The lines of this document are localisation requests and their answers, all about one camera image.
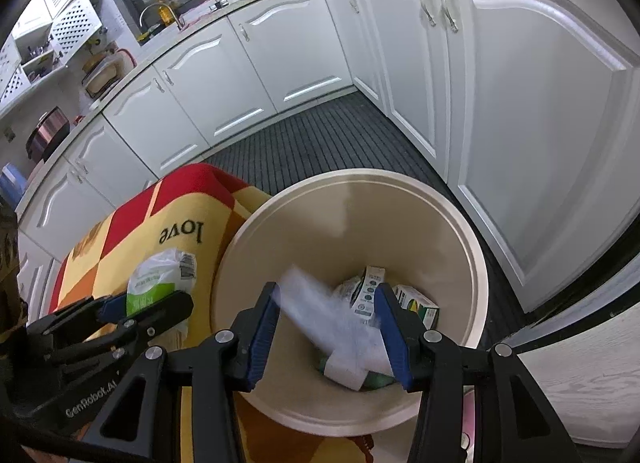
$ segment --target red and yellow cloth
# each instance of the red and yellow cloth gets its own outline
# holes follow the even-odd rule
[[[210,299],[226,247],[269,195],[207,164],[181,167],[96,224],[67,256],[49,311],[89,295],[117,295],[134,269],[168,248],[196,256],[189,333],[181,347],[199,345],[215,331]],[[255,463],[370,463],[370,436],[323,438],[283,427],[236,395],[247,461]],[[182,400],[182,463],[191,463],[191,395]]]

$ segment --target countertop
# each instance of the countertop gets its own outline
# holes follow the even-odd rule
[[[185,29],[180,32],[174,32],[174,38],[162,38],[162,33],[158,36],[160,37],[161,43],[159,45],[153,45],[153,39],[149,44],[152,45],[152,50],[150,52],[145,53],[145,47],[143,46],[143,58],[138,61],[138,65],[135,69],[133,69],[126,77],[124,77],[117,85],[110,91],[101,101],[100,103],[94,107],[85,117],[82,122],[77,125],[75,128],[71,130],[66,139],[58,146],[58,148],[54,151],[49,160],[41,167],[38,173],[35,175],[30,185],[28,186],[25,194],[22,196],[20,203],[18,204],[15,212],[18,216],[18,223],[24,215],[25,210],[27,209],[29,203],[33,199],[35,193],[38,190],[38,187],[46,178],[47,174],[56,164],[56,162],[63,156],[66,152],[66,149],[71,145],[71,143],[82,133],[82,130],[86,128],[93,120],[96,118],[116,96],[122,91],[134,78],[136,78],[140,73],[150,67],[155,61],[157,61],[162,55],[167,53],[169,50],[174,48],[174,46],[178,45],[183,40],[188,39],[191,35],[203,29],[204,27],[212,24],[220,18],[223,18],[244,6],[247,6],[253,2],[257,2],[258,0],[237,0],[232,2],[228,6],[220,10],[216,10],[211,14],[207,14],[201,17],[199,20],[193,22]]]

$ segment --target faucet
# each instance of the faucet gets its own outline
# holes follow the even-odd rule
[[[173,15],[175,19],[175,23],[178,25],[178,30],[184,28],[184,22],[180,19],[179,16],[175,14],[174,9],[165,2],[153,2],[148,6],[146,6],[144,10],[142,10],[142,13],[140,14],[140,20],[138,21],[138,25],[141,28],[142,28],[142,18],[145,16],[145,11],[151,8],[152,6],[167,6],[167,8],[169,8],[169,11],[171,12],[171,15]]]

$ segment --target beige trash can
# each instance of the beige trash can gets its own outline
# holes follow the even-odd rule
[[[226,250],[214,284],[213,328],[231,326],[264,283],[292,264],[331,287],[367,265],[382,266],[387,280],[410,284],[440,306],[439,331],[478,345],[488,301],[484,256],[460,212],[419,181],[340,170],[274,196]],[[378,432],[417,415],[420,393],[409,395],[398,383],[354,392],[322,376],[315,362],[313,345],[281,316],[264,378],[245,398],[286,427],[324,436]]]

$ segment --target dark striped floor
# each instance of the dark striped floor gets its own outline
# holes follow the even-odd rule
[[[432,186],[466,216],[429,163],[361,93],[347,94],[274,123],[206,161],[269,194],[331,170],[392,170]],[[489,274],[489,311],[481,339],[481,345],[489,347],[526,322],[494,255],[478,231],[476,235]]]

